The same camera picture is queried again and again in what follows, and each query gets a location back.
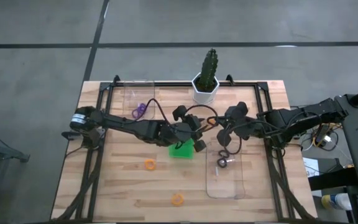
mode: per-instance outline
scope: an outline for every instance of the wooden table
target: wooden table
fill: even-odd
[[[273,107],[289,108],[283,81],[267,82]],[[78,106],[96,106],[99,83],[84,82]],[[172,122],[172,111],[178,105],[193,105],[192,96],[193,90],[188,87],[155,88],[155,97]],[[115,88],[111,114],[123,114],[123,99],[123,88]],[[220,87],[215,101],[210,106],[219,114],[224,114],[229,106],[236,105],[239,101],[246,102],[249,107],[248,116],[255,117],[255,92],[249,87]],[[212,112],[205,108],[195,108],[190,113],[202,118],[212,115]],[[155,110],[154,118],[162,119],[158,109]],[[216,140],[218,131],[219,128],[214,128],[204,133],[204,141]],[[70,142],[68,152],[78,148],[80,144],[81,140]],[[80,150],[66,158],[52,218],[62,214],[78,193],[85,157],[86,150]],[[155,159],[157,168],[153,171],[145,170],[146,159]],[[277,221],[263,140],[250,138],[243,141],[241,159],[245,197],[240,200],[210,198],[206,193],[205,150],[196,153],[192,160],[173,159],[169,157],[167,148],[146,144],[129,134],[109,130],[106,133],[94,221]],[[291,190],[307,211],[316,217],[299,147],[288,146],[284,161]],[[171,204],[173,194],[184,196],[185,202],[182,206],[176,207]],[[280,198],[284,214],[287,214],[282,192]],[[85,200],[84,215],[88,209],[88,201],[89,196]]]

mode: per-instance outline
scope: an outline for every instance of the gray floor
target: gray floor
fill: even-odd
[[[0,0],[0,44],[91,43],[103,0]],[[358,0],[111,0],[101,42],[358,41]],[[99,49],[91,80],[189,80],[208,49]],[[292,105],[358,91],[358,47],[217,48],[218,78],[284,80]],[[49,219],[89,49],[0,49],[0,223]],[[340,149],[348,153],[339,132]],[[307,157],[339,157],[317,149]],[[342,216],[327,217],[343,221]]]

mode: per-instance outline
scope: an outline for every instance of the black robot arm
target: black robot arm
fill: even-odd
[[[98,147],[106,129],[113,129],[133,134],[138,139],[158,146],[170,146],[184,143],[189,139],[195,142],[196,151],[205,148],[205,143],[199,140],[202,136],[198,131],[200,121],[192,114],[181,116],[182,122],[170,124],[165,120],[141,120],[123,118],[103,113],[92,106],[78,108],[73,115],[70,127],[84,137],[83,144],[88,147]]]
[[[279,109],[259,113],[257,119],[247,117],[247,106],[240,102],[230,107],[219,124],[224,129],[218,133],[222,146],[230,143],[229,134],[234,132],[241,139],[250,136],[270,138],[273,147],[283,148],[296,134],[304,133],[310,128],[323,123],[340,123],[347,116],[347,111],[332,99],[295,110]]]

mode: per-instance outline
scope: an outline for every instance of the plant pot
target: plant pot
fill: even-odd
[[[197,74],[194,77],[194,79],[191,81],[191,84],[193,85],[193,89],[194,89],[193,100],[196,101],[198,104],[209,104],[215,99],[216,92],[218,91],[219,88],[219,81],[216,79],[216,77],[214,77],[216,86],[211,93],[198,91],[196,87],[196,80],[200,75],[201,72]]]

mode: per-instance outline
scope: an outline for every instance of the orange rubber band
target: orange rubber band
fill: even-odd
[[[146,159],[144,161],[144,166],[146,166],[146,169],[148,170],[155,170],[155,161],[153,159]]]
[[[216,120],[215,120],[215,118],[210,118],[209,120],[208,120],[211,124],[216,124]]]
[[[183,204],[184,201],[185,201],[185,199],[183,198],[183,196],[181,194],[174,194],[171,198],[171,203],[174,206],[179,206],[179,205]]]

